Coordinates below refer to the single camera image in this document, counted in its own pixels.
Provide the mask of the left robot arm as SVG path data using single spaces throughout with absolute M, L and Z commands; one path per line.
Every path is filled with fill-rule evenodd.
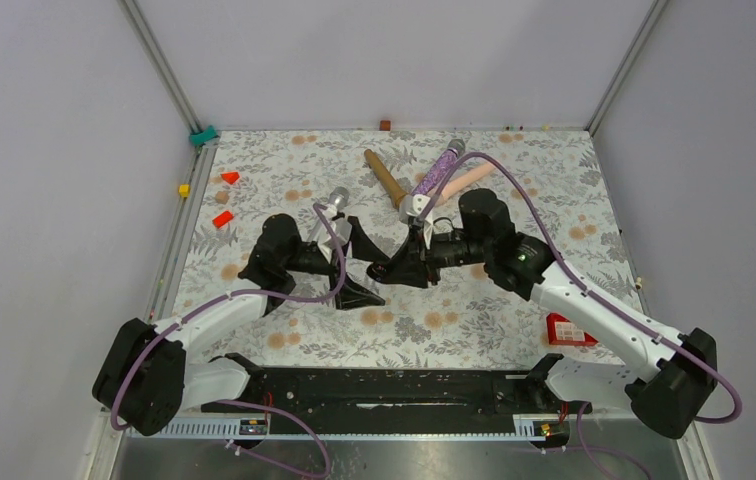
M 118 330 L 96 376 L 92 395 L 110 412 L 114 429 L 133 428 L 150 436 L 185 409 L 219 400 L 250 411 L 263 401 L 264 385 L 246 366 L 227 356 L 202 361 L 200 355 L 226 333 L 297 302 L 295 273 L 326 276 L 329 291 L 317 302 L 339 310 L 380 306 L 381 297 L 354 282 L 347 259 L 386 260 L 354 216 L 319 207 L 318 232 L 302 239 L 295 220 L 276 214 L 239 273 L 236 288 L 185 315 L 149 324 L 139 318 Z

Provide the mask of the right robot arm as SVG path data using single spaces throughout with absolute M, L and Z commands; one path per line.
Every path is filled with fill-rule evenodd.
M 546 242 L 517 231 L 508 206 L 489 189 L 460 197 L 462 225 L 448 233 L 434 234 L 431 220 L 416 219 L 426 197 L 409 203 L 407 237 L 390 259 L 368 266 L 371 279 L 425 289 L 439 282 L 444 268 L 482 265 L 495 285 L 564 317 L 623 363 L 598 373 L 588 364 L 548 358 L 539 364 L 543 375 L 527 386 L 533 407 L 551 412 L 566 400 L 628 408 L 655 433 L 684 436 L 718 384 L 717 345 L 708 332 L 665 326 L 557 261 Z

